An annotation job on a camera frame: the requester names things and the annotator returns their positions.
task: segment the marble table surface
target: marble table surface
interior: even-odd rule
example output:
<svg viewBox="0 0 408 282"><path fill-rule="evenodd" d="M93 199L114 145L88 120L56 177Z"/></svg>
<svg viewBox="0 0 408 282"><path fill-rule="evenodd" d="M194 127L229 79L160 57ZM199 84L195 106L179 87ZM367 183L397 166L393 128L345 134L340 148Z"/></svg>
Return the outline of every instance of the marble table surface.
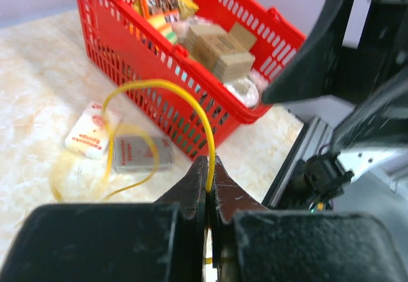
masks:
<svg viewBox="0 0 408 282"><path fill-rule="evenodd" d="M77 11L0 30L0 264L30 211L55 202L48 180L59 183L67 202L95 202L92 184L102 178L100 161L64 150L63 140L90 101L103 102L115 86L87 58ZM152 123L125 97L112 107L124 120L152 135ZM230 176L262 201L302 124L273 107L251 126L239 127L217 149ZM191 162L174 147L167 172L111 202L151 202L172 187ZM108 191L143 179L145 174L112 172Z"/></svg>

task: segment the red plastic basket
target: red plastic basket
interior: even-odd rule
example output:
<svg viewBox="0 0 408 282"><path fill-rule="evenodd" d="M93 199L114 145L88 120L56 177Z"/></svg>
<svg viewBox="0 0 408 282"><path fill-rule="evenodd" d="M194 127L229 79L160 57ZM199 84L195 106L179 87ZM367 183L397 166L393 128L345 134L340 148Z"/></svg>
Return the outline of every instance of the red plastic basket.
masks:
<svg viewBox="0 0 408 282"><path fill-rule="evenodd" d="M134 0L77 0L87 55L117 85L129 80L161 78L188 90L206 111L219 146L241 124L251 124L270 106L241 104L202 65L173 46L131 7ZM272 81L304 41L279 15L253 0L194 0L197 15L225 30L235 22L257 37L253 68ZM203 126L194 110L164 89L129 91L131 100L191 159L207 155Z"/></svg>

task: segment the white tape roll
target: white tape roll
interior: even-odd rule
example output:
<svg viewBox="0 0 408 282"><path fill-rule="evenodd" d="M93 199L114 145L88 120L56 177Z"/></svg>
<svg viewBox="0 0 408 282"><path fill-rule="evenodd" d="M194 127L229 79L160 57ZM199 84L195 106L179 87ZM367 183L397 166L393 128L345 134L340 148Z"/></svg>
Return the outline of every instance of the white tape roll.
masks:
<svg viewBox="0 0 408 282"><path fill-rule="evenodd" d="M225 83L224 86L247 108L255 107L259 103L259 91L254 82L248 78L241 78L230 83Z"/></svg>

